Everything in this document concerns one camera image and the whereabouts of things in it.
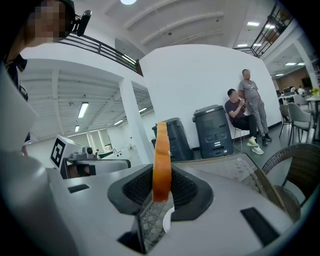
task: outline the floor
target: floor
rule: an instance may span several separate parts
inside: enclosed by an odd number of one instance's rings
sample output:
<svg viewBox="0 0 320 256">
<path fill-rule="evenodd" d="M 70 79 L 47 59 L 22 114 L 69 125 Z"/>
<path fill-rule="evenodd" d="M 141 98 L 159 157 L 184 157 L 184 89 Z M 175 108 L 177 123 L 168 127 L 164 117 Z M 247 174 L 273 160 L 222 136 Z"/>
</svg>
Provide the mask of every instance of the floor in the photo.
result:
<svg viewBox="0 0 320 256">
<path fill-rule="evenodd" d="M 261 137 L 258 137 L 258 144 L 260 145 L 261 149 L 264 151 L 263 155 L 257 155 L 254 152 L 251 151 L 251 148 L 247 146 L 247 140 L 242 141 L 242 152 L 248 154 L 252 160 L 255 162 L 255 164 L 262 169 L 262 167 L 264 166 L 264 164 L 266 163 L 266 161 L 272 157 L 276 152 L 278 152 L 279 150 L 285 148 L 288 146 L 288 139 L 289 139 L 289 134 L 288 134 L 288 125 L 285 125 L 283 127 L 282 133 L 281 133 L 281 137 L 279 138 L 279 134 L 280 134 L 280 130 L 281 130 L 281 125 L 271 129 L 269 131 L 269 135 L 272 138 L 271 142 L 268 142 L 267 146 L 262 146 L 262 141 L 261 141 Z M 298 134 L 296 134 L 296 138 L 295 138 L 295 143 L 298 143 Z M 302 141 L 304 141 L 306 139 L 307 133 L 304 132 L 303 133 L 303 137 L 302 137 Z M 234 143 L 234 148 L 235 148 L 235 153 L 239 153 L 241 152 L 241 142 L 237 141 Z M 136 148 L 130 149 L 130 162 L 131 162 L 131 166 L 135 167 L 138 165 L 141 165 L 141 161 L 139 158 L 139 154 Z M 200 152 L 195 151 L 195 156 L 196 158 L 200 158 Z M 291 159 L 287 159 L 285 161 L 283 161 L 282 163 L 278 164 L 275 168 L 273 168 L 267 175 L 267 177 L 269 178 L 269 180 L 271 181 L 271 183 L 273 185 L 279 185 L 281 186 L 282 183 L 284 182 L 286 175 L 288 173 L 289 167 L 291 165 Z M 285 187 L 287 189 L 289 189 L 290 191 L 292 191 L 294 193 L 294 195 L 297 197 L 298 201 L 301 203 L 305 197 L 302 194 L 302 192 L 300 191 L 300 189 L 295 186 L 294 184 L 287 182 Z M 306 211 L 305 208 L 308 208 L 307 206 L 308 204 L 306 203 L 304 205 L 304 207 L 301 210 L 301 213 L 303 213 L 304 211 Z"/>
</svg>

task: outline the gray shirt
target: gray shirt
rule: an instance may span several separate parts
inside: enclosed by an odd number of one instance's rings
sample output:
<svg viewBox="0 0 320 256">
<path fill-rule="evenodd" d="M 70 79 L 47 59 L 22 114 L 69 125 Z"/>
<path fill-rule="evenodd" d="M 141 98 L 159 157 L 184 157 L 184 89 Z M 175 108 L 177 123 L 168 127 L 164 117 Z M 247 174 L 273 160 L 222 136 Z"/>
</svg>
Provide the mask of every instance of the gray shirt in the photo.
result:
<svg viewBox="0 0 320 256">
<path fill-rule="evenodd" d="M 249 82 L 242 80 L 239 84 L 239 90 L 243 91 L 244 98 L 246 100 L 259 98 L 258 87 L 252 80 Z"/>
</svg>

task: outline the black trash bin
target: black trash bin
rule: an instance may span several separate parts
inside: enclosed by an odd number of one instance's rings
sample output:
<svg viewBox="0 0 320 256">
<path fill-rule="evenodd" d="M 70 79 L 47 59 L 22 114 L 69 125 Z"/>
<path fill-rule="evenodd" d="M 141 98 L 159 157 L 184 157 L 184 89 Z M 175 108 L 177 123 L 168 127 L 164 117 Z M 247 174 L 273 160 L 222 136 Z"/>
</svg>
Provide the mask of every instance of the black trash bin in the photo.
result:
<svg viewBox="0 0 320 256">
<path fill-rule="evenodd" d="M 166 122 L 170 142 L 171 162 L 193 160 L 194 152 L 189 146 L 180 118 L 175 117 L 163 122 Z M 155 137 L 157 137 L 157 125 L 152 127 L 152 130 Z"/>
<path fill-rule="evenodd" d="M 203 159 L 234 153 L 226 111 L 223 106 L 212 105 L 196 110 L 192 121 L 196 126 Z"/>
</svg>

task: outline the gray pants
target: gray pants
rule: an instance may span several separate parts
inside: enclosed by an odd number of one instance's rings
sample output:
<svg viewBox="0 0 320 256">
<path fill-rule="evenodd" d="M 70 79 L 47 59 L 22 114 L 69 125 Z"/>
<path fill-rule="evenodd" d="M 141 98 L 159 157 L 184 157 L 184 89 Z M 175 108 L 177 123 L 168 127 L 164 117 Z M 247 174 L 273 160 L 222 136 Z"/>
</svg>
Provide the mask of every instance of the gray pants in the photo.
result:
<svg viewBox="0 0 320 256">
<path fill-rule="evenodd" d="M 251 98 L 246 100 L 246 106 L 255 118 L 259 134 L 265 136 L 269 130 L 264 102 L 260 98 Z"/>
</svg>

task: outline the desk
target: desk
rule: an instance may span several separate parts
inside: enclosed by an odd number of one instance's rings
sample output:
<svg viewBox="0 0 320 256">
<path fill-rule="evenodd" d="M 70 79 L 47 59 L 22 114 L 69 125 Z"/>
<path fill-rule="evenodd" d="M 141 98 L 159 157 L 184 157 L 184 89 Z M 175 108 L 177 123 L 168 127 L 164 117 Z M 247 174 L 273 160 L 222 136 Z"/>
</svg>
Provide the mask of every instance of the desk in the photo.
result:
<svg viewBox="0 0 320 256">
<path fill-rule="evenodd" d="M 284 99 L 289 99 L 289 98 L 293 98 L 294 95 L 288 95 L 288 96 L 280 96 L 278 97 L 278 100 L 282 100 L 283 105 L 285 104 L 285 100 Z"/>
<path fill-rule="evenodd" d="M 179 168 L 191 167 L 196 170 L 223 176 L 238 181 L 275 205 L 285 210 L 284 202 L 275 187 L 271 184 L 264 172 L 245 153 L 238 153 L 223 157 L 175 162 Z"/>
<path fill-rule="evenodd" d="M 306 101 L 309 103 L 314 102 L 314 122 L 313 122 L 313 129 L 315 130 L 314 133 L 314 141 L 320 140 L 320 118 L 319 118 L 319 103 L 320 97 L 311 96 L 307 98 Z"/>
</svg>

